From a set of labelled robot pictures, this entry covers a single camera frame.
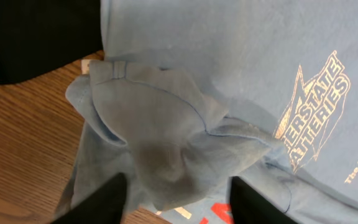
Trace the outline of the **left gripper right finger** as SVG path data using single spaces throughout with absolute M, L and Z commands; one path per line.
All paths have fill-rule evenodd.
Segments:
M 231 177 L 229 204 L 235 224 L 296 224 L 240 177 Z

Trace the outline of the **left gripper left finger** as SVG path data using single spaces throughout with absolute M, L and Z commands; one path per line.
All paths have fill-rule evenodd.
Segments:
M 118 173 L 51 224 L 120 224 L 127 198 L 127 179 Z

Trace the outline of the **light blue printed t-shirt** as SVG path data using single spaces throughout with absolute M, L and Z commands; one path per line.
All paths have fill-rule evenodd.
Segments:
M 358 1 L 102 1 L 101 37 L 57 217 L 101 192 L 232 223 L 237 176 L 291 221 L 358 223 Z

